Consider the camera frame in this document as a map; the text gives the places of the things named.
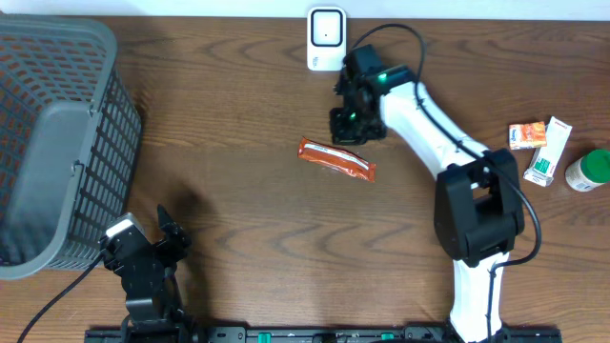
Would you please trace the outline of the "orange tissue pack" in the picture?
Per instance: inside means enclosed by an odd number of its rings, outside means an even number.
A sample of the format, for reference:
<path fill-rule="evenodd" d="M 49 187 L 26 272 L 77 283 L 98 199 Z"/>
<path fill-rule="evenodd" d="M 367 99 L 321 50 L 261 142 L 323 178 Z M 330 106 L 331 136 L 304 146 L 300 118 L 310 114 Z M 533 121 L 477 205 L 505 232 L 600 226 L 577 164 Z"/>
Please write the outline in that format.
<path fill-rule="evenodd" d="M 543 122 L 511 124 L 508 127 L 508 144 L 511 150 L 545 147 L 547 145 L 545 124 Z"/>

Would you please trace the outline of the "red chocolate bar wrapper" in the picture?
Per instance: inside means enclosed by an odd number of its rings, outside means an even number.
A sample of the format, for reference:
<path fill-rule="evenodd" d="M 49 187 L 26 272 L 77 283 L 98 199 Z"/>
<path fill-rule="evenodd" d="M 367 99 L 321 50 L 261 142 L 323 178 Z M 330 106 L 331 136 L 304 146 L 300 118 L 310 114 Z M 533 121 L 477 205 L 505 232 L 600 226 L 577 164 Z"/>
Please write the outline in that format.
<path fill-rule="evenodd" d="M 376 164 L 342 149 L 326 146 L 303 137 L 297 157 L 368 182 L 376 181 Z"/>

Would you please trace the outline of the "green lid seasoning jar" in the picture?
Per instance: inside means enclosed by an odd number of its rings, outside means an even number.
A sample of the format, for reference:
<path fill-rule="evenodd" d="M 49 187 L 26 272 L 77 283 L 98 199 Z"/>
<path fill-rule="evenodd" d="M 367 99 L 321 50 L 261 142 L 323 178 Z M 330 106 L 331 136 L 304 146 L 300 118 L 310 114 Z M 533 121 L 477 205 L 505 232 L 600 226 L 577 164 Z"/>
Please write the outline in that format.
<path fill-rule="evenodd" d="M 567 184 L 577 192 L 591 190 L 609 182 L 609 151 L 590 151 L 565 172 Z"/>

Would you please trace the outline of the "white green carton box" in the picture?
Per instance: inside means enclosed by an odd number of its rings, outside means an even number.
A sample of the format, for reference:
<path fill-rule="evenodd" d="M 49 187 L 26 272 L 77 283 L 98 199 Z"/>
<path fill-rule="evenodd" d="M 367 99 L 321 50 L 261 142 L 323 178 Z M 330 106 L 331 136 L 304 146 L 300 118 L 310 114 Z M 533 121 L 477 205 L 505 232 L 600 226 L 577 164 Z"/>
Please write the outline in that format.
<path fill-rule="evenodd" d="M 572 127 L 556 117 L 546 125 L 546 146 L 536 149 L 523 178 L 542 187 L 554 180 L 554 173 L 570 136 Z"/>

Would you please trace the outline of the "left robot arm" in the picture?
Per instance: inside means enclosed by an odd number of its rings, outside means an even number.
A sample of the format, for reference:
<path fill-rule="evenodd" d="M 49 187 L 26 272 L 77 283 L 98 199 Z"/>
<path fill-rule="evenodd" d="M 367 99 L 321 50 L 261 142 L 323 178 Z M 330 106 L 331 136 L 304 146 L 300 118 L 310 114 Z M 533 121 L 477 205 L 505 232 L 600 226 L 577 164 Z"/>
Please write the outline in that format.
<path fill-rule="evenodd" d="M 116 219 L 100 239 L 104 267 L 121 279 L 128 316 L 123 342 L 195 342 L 196 325 L 183 307 L 175 272 L 188 255 L 191 238 L 162 205 L 158 228 L 164 237 L 152 243 L 135 216 Z"/>

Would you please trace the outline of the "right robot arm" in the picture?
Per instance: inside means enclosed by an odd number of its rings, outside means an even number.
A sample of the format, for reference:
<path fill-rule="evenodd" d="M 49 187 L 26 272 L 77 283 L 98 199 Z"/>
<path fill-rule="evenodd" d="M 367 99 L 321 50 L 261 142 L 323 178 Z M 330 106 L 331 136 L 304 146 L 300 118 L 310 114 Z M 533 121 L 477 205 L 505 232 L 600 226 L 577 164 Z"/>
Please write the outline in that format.
<path fill-rule="evenodd" d="M 333 141 L 362 145 L 394 131 L 434 177 L 434 230 L 454 266 L 450 325 L 462 342 L 493 342 L 502 329 L 501 277 L 524 229 L 528 202 L 506 149 L 490 151 L 460 129 L 405 66 L 344 66 L 331 112 Z"/>

